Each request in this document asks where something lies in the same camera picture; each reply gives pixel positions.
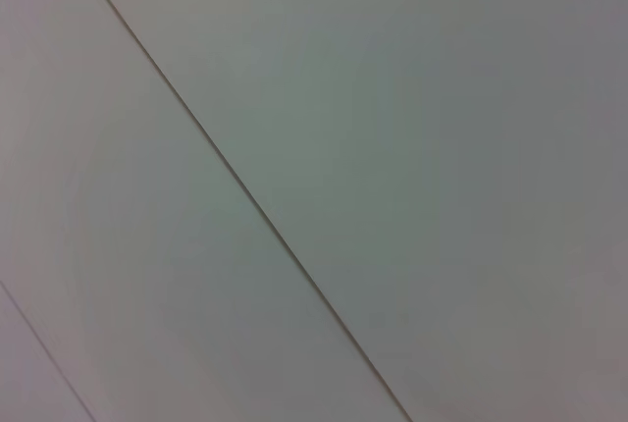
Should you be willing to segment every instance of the white surface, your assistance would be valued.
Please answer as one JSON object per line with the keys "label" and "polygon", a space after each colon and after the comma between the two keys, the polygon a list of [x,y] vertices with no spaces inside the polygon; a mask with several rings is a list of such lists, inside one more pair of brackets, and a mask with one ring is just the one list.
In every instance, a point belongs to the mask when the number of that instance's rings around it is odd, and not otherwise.
{"label": "white surface", "polygon": [[403,420],[104,0],[0,0],[0,100],[0,279],[97,422]]}
{"label": "white surface", "polygon": [[417,422],[615,420],[627,1],[113,0]]}
{"label": "white surface", "polygon": [[0,420],[91,422],[2,287]]}

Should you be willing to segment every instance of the dark line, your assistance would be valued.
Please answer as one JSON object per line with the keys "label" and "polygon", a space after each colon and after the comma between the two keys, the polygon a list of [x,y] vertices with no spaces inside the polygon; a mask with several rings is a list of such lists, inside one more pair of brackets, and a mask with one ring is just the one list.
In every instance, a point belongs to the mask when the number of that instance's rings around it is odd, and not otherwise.
{"label": "dark line", "polygon": [[286,240],[282,237],[282,235],[280,234],[280,232],[278,231],[278,229],[275,227],[275,225],[271,222],[270,218],[268,217],[268,215],[264,212],[264,210],[262,209],[262,207],[259,205],[259,203],[257,202],[257,200],[253,197],[252,193],[249,191],[249,189],[246,187],[246,185],[244,184],[244,182],[242,181],[242,179],[239,177],[239,175],[236,173],[236,171],[234,170],[234,168],[231,166],[231,164],[229,163],[229,161],[227,160],[227,158],[223,155],[222,151],[218,148],[218,146],[216,145],[216,143],[212,140],[212,138],[210,137],[209,133],[203,128],[203,126],[200,124],[200,122],[198,121],[198,119],[196,118],[196,116],[194,115],[194,113],[192,113],[192,111],[189,109],[189,107],[187,106],[187,104],[183,101],[182,97],[179,95],[179,93],[177,92],[177,90],[173,87],[173,85],[170,83],[170,81],[168,80],[168,78],[166,77],[166,75],[163,73],[163,71],[159,68],[159,66],[157,65],[157,63],[155,62],[155,60],[152,58],[152,56],[148,53],[148,51],[146,50],[146,48],[144,47],[144,45],[141,43],[141,41],[139,40],[139,38],[137,37],[137,35],[133,32],[133,30],[131,29],[131,27],[129,26],[129,24],[127,23],[127,21],[124,19],[124,17],[122,16],[122,14],[120,13],[120,11],[118,10],[118,8],[116,8],[116,6],[114,5],[114,3],[111,0],[105,0],[107,2],[107,4],[109,5],[109,7],[111,8],[111,10],[114,12],[114,14],[116,15],[116,17],[118,18],[118,20],[120,21],[120,23],[125,27],[125,29],[127,30],[127,32],[129,33],[129,35],[133,38],[133,40],[135,41],[135,43],[137,44],[137,46],[139,46],[139,48],[141,49],[141,51],[144,53],[144,56],[146,56],[146,58],[148,59],[148,61],[150,62],[150,64],[153,66],[153,69],[155,69],[155,71],[157,72],[157,74],[159,74],[159,77],[164,81],[164,83],[168,86],[168,88],[170,88],[170,91],[172,91],[172,93],[175,95],[175,97],[177,98],[177,100],[179,101],[179,103],[181,103],[181,105],[184,107],[184,109],[187,111],[187,113],[189,114],[189,116],[192,118],[192,120],[194,121],[194,123],[196,124],[196,126],[198,127],[198,129],[201,131],[201,133],[203,134],[203,136],[205,137],[205,139],[207,140],[207,142],[209,142],[209,144],[214,148],[214,150],[216,151],[216,153],[218,154],[218,157],[220,158],[220,160],[222,161],[223,165],[225,167],[227,167],[227,170],[229,171],[229,173],[234,177],[235,181],[237,182],[237,184],[239,185],[239,187],[242,189],[242,191],[244,192],[244,194],[246,195],[246,197],[250,200],[251,203],[253,203],[253,206],[255,207],[255,209],[257,210],[257,212],[259,213],[259,215],[262,217],[262,219],[264,220],[264,222],[266,223],[266,225],[271,229],[271,231],[273,232],[273,234],[275,235],[275,237],[277,238],[277,240],[280,242],[280,244],[284,247],[284,249],[286,250],[286,252],[288,253],[288,255],[290,256],[290,258],[294,261],[294,263],[296,264],[297,268],[301,271],[301,273],[303,274],[303,276],[305,277],[305,279],[307,280],[307,282],[310,284],[310,286],[314,289],[314,291],[316,291],[316,293],[318,294],[318,296],[321,298],[321,300],[325,303],[325,306],[327,307],[327,309],[330,311],[330,313],[332,314],[332,316],[334,317],[334,319],[336,320],[336,322],[340,325],[340,328],[342,329],[342,331],[344,332],[344,334],[346,335],[346,337],[349,339],[349,341],[353,344],[353,346],[357,349],[358,353],[360,354],[360,356],[362,357],[362,359],[364,360],[364,362],[366,363],[366,365],[369,367],[369,369],[373,372],[373,374],[375,375],[375,377],[377,378],[377,380],[380,382],[380,384],[384,387],[384,389],[386,390],[386,393],[388,393],[388,395],[391,397],[392,401],[394,402],[394,404],[396,405],[396,407],[399,409],[399,411],[401,412],[401,414],[403,415],[403,417],[406,419],[407,422],[413,422],[412,418],[410,417],[410,414],[408,414],[408,412],[405,410],[405,408],[403,407],[403,405],[401,404],[401,402],[399,402],[399,399],[394,395],[393,390],[391,389],[391,387],[388,385],[388,383],[386,382],[386,380],[384,379],[384,377],[382,376],[382,374],[378,371],[378,369],[375,367],[375,365],[373,364],[373,362],[371,361],[371,359],[368,357],[368,355],[366,354],[366,352],[364,351],[364,348],[362,348],[362,346],[358,343],[357,339],[353,336],[353,334],[351,333],[351,331],[347,328],[346,324],[344,324],[343,320],[341,319],[341,317],[339,316],[338,312],[336,312],[336,309],[334,309],[334,306],[332,306],[332,304],[329,302],[329,300],[325,297],[325,295],[323,294],[323,292],[321,291],[321,289],[318,287],[318,285],[316,285],[316,283],[314,282],[314,280],[312,279],[312,277],[310,276],[310,274],[307,272],[307,270],[305,270],[305,267],[303,267],[303,264],[301,264],[300,260],[296,257],[296,255],[294,254],[294,252],[292,251],[292,249],[289,247],[288,243],[286,242]]}
{"label": "dark line", "polygon": [[13,297],[13,295],[11,294],[9,289],[5,286],[5,284],[2,283],[2,281],[0,281],[0,289],[2,289],[4,291],[4,293],[9,297],[9,300],[11,301],[11,303],[18,310],[18,314],[20,314],[20,317],[22,317],[24,322],[26,322],[26,325],[28,326],[28,328],[30,329],[32,334],[34,335],[35,339],[39,342],[39,345],[41,345],[41,347],[43,348],[44,353],[46,354],[46,356],[52,362],[52,366],[54,366],[54,368],[57,370],[57,372],[61,375],[61,378],[66,383],[66,385],[68,385],[68,388],[70,389],[70,392],[78,400],[78,404],[86,412],[87,417],[89,417],[89,420],[91,420],[91,422],[96,422],[96,418],[94,417],[94,414],[91,413],[91,410],[89,410],[89,407],[87,407],[87,404],[85,404],[83,402],[82,398],[79,396],[79,393],[77,393],[77,390],[75,390],[75,387],[72,386],[72,383],[70,383],[70,380],[68,379],[66,374],[61,369],[61,366],[59,366],[59,363],[57,363],[57,360],[55,359],[55,357],[52,356],[52,353],[50,352],[50,350],[48,349],[46,344],[43,342],[43,340],[39,337],[39,334],[35,331],[35,328],[32,326],[32,324],[30,324],[30,321],[28,320],[28,318],[26,317],[26,315],[24,314],[24,312],[22,311],[22,309],[18,305],[18,302]]}

